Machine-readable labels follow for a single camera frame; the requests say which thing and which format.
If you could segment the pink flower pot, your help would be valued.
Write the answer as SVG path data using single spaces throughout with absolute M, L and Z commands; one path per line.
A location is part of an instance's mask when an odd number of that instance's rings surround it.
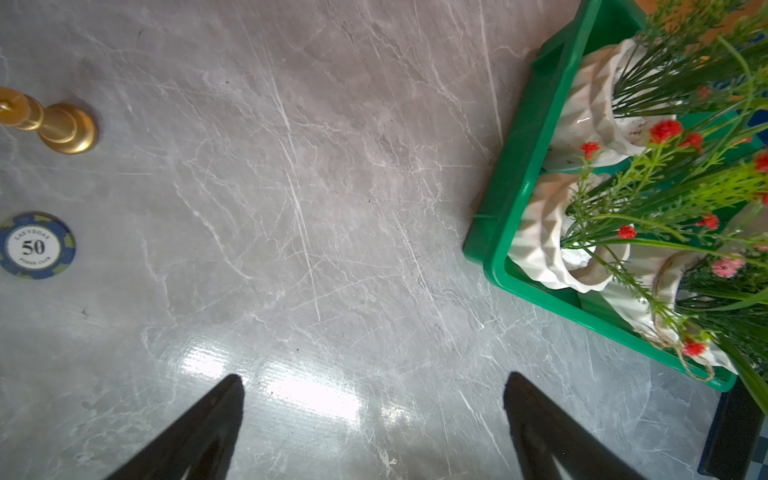
M 767 203 L 734 215 L 708 247 L 633 248 L 625 271 L 634 285 L 612 281 L 601 295 L 646 343 L 693 363 L 709 382 L 717 369 L 737 375 L 767 407 Z

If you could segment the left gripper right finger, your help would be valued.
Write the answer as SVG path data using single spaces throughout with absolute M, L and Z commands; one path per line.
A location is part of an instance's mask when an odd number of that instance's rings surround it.
M 525 479 L 640 479 L 630 465 L 607 449 L 519 372 L 505 385 L 504 410 Z

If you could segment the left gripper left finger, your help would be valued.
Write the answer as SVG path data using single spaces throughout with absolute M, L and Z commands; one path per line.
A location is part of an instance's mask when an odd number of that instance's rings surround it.
M 243 420 L 245 390 L 230 374 L 110 479 L 224 479 Z

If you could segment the green plastic storage tray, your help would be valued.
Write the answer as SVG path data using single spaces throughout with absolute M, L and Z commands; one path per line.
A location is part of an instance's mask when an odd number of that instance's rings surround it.
M 698 378 L 704 371 L 696 363 L 691 364 L 689 372 L 685 372 L 671 354 L 653 348 L 635 334 L 603 299 L 603 290 L 580 293 L 571 288 L 550 289 L 529 278 L 509 256 L 511 243 L 538 178 L 549 173 L 576 173 L 581 167 L 561 172 L 548 172 L 543 168 L 543 161 L 580 61 L 611 40 L 628 38 L 643 26 L 647 16 L 632 1 L 584 1 L 575 17 L 542 45 L 533 62 L 528 84 L 482 203 L 472 221 L 464 254 L 469 260 L 479 263 L 488 280 L 499 288 L 596 331 L 720 392 L 727 392 L 737 380 L 741 380 L 737 375 L 726 369 L 717 369 L 715 378 L 704 382 Z M 766 112 L 767 105 L 755 107 L 755 98 L 755 89 L 749 86 L 741 109 L 714 114 L 688 114 L 676 120 L 687 131 L 715 128 L 717 131 L 709 134 L 705 141 L 708 147 L 733 130 L 750 130 L 751 135 L 728 153 L 730 160 L 760 150 L 767 152 L 767 126 L 755 119 L 757 114 Z M 596 163 L 594 172 L 597 175 L 614 175 L 624 169 L 634 156 L 611 166 L 599 166 Z M 767 203 L 767 193 L 762 199 L 718 211 L 720 228 L 716 235 L 725 229 L 734 215 L 755 201 Z

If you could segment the blue poker chip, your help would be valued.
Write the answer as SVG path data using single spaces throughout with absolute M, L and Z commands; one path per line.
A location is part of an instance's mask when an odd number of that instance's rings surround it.
M 15 277 L 54 277 L 65 271 L 75 256 L 74 235 L 56 217 L 28 212 L 1 223 L 1 268 Z

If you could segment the red flower pot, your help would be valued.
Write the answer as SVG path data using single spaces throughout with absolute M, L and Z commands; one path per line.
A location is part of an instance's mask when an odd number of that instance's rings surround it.
M 599 166 L 642 153 L 652 127 L 688 114 L 767 105 L 764 1 L 659 1 L 636 32 L 580 61 L 543 161 L 580 167 L 585 143 Z
M 733 130 L 705 141 L 715 128 L 687 131 L 677 120 L 651 129 L 651 141 L 618 173 L 597 175 L 596 142 L 582 147 L 576 173 L 538 178 L 509 256 L 526 275 L 554 289 L 627 288 L 659 321 L 672 326 L 670 307 L 626 265 L 640 247 L 695 250 L 713 246 L 718 211 L 767 193 L 767 152 L 728 159 L 750 135 Z

